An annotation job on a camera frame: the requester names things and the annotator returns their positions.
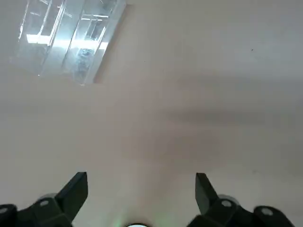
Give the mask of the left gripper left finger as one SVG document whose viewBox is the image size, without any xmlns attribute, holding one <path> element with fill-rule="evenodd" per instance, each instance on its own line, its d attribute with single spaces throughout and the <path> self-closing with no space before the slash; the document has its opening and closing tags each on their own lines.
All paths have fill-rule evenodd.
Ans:
<svg viewBox="0 0 303 227">
<path fill-rule="evenodd" d="M 41 197 L 19 210 L 15 204 L 1 204 L 2 227 L 72 227 L 88 197 L 86 172 L 77 172 L 58 192 Z"/>
</svg>

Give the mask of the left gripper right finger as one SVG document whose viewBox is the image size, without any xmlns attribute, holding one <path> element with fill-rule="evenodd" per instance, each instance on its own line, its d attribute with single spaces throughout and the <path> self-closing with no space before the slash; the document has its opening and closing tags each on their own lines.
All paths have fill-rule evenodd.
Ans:
<svg viewBox="0 0 303 227">
<path fill-rule="evenodd" d="M 195 199 L 200 214 L 190 227 L 293 227 L 280 210 L 256 206 L 252 212 L 228 198 L 220 198 L 205 173 L 196 173 Z"/>
</svg>

